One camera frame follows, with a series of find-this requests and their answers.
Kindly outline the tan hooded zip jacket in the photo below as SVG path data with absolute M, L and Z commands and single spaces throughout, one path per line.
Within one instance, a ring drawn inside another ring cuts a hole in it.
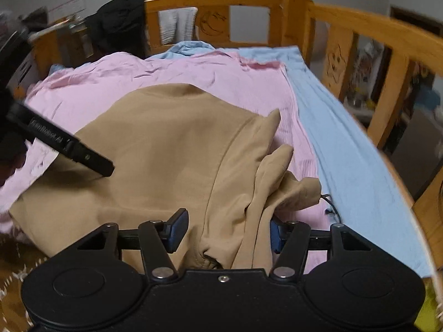
M 189 213 L 177 268 L 270 269 L 270 220 L 318 204 L 316 178 L 297 180 L 291 146 L 272 148 L 278 110 L 261 116 L 187 84 L 131 92 L 79 138 L 113 161 L 108 178 L 57 157 L 12 205 L 16 224 L 48 256 L 102 224 L 137 228 Z

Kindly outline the light blue bed sheet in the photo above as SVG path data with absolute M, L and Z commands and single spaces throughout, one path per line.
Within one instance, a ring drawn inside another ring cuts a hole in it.
M 431 274 L 424 239 L 380 154 L 298 48 L 185 41 L 144 60 L 113 53 L 53 72 L 40 93 L 54 121 L 75 133 L 129 92 L 166 83 L 196 85 L 261 115 L 279 110 L 278 141 L 293 146 L 293 174 L 319 178 L 347 225 L 421 277 Z

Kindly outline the brown PF patterned blanket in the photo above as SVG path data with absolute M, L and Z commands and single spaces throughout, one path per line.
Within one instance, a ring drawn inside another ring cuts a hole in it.
M 32 322 L 21 299 L 21 287 L 27 275 L 47 257 L 32 244 L 1 235 L 0 331 L 28 331 Z

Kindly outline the pink shirt on bed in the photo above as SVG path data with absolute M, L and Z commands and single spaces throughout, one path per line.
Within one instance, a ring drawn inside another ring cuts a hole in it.
M 40 142 L 1 185 L 1 236 L 46 256 L 107 222 L 132 229 L 179 208 L 181 269 L 272 268 L 270 220 L 330 220 L 286 68 L 213 50 L 113 53 L 37 83 L 32 110 L 113 161 L 105 178 Z

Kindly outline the white grey knit cloth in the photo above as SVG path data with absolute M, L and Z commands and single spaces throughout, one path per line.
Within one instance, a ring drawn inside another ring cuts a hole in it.
M 160 37 L 163 45 L 192 40 L 198 9 L 182 7 L 158 12 Z

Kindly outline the dark framed portrait picture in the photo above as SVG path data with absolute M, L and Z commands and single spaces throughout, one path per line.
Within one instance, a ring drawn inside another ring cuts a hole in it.
M 396 6 L 390 7 L 390 17 L 419 27 L 439 37 L 442 36 L 442 23 L 431 17 Z

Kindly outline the black coat on rail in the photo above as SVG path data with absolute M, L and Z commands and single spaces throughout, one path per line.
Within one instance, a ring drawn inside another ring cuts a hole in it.
M 102 55 L 125 52 L 145 59 L 145 0 L 111 0 L 85 18 L 93 47 Z

